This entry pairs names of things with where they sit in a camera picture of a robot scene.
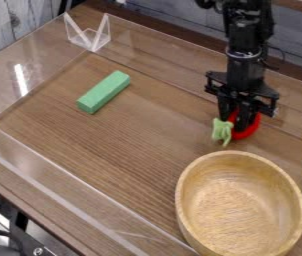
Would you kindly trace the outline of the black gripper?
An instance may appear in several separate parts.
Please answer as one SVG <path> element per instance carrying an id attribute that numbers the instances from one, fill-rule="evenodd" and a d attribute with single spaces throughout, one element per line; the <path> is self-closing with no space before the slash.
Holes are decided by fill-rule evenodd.
<path id="1" fill-rule="evenodd" d="M 269 117 L 276 116 L 280 93 L 264 80 L 240 86 L 228 81 L 228 73 L 209 71 L 205 91 L 218 99 L 221 120 L 226 121 L 240 105 L 237 115 L 237 131 L 246 132 L 256 128 L 258 112 Z"/>

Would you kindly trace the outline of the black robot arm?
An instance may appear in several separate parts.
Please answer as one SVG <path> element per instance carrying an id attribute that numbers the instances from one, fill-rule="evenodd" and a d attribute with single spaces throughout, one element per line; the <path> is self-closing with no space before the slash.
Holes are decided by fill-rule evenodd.
<path id="1" fill-rule="evenodd" d="M 220 117 L 236 115 L 234 131 L 244 133 L 260 113 L 273 117 L 280 93 L 265 81 L 269 39 L 274 34 L 272 0 L 194 0 L 224 16 L 228 71 L 206 73 L 206 92 L 218 99 Z"/>

